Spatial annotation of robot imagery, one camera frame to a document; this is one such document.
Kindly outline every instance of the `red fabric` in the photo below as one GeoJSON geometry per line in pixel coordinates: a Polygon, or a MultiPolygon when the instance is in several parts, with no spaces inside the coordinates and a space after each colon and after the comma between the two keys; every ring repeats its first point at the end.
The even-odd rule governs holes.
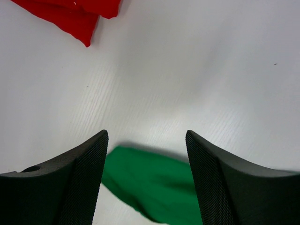
{"type": "Polygon", "coordinates": [[[121,0],[12,0],[90,46],[98,17],[116,17],[121,0]]]}

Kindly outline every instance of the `green cloth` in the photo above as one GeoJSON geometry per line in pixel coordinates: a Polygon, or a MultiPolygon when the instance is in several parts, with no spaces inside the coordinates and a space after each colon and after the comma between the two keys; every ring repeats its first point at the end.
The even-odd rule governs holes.
{"type": "Polygon", "coordinates": [[[202,224],[189,164],[155,153],[117,147],[106,157],[102,183],[153,222],[202,224]]]}

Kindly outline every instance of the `white table surface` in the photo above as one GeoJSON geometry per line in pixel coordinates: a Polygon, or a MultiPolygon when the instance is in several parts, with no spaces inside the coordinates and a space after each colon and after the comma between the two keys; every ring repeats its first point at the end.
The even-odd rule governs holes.
{"type": "MultiPolygon", "coordinates": [[[[106,129],[187,156],[192,129],[251,162],[300,170],[300,1],[124,0],[85,48],[0,2],[0,173],[106,129]]],[[[151,224],[101,186],[94,224],[151,224]]]]}

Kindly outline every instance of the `white surface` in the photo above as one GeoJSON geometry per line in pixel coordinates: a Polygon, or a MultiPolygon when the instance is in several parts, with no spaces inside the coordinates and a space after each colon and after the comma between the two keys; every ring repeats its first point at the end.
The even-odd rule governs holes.
{"type": "MultiPolygon", "coordinates": [[[[124,0],[90,48],[0,3],[0,173],[107,129],[186,155],[192,129],[260,165],[299,170],[299,1],[124,0]]],[[[101,187],[94,224],[146,224],[101,187]]]]}

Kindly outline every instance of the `green fabric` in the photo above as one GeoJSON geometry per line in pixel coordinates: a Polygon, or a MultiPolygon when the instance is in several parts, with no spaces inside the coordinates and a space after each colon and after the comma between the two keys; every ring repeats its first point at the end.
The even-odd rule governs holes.
{"type": "Polygon", "coordinates": [[[202,224],[189,164],[117,147],[106,157],[102,183],[151,221],[169,225],[202,224]]]}

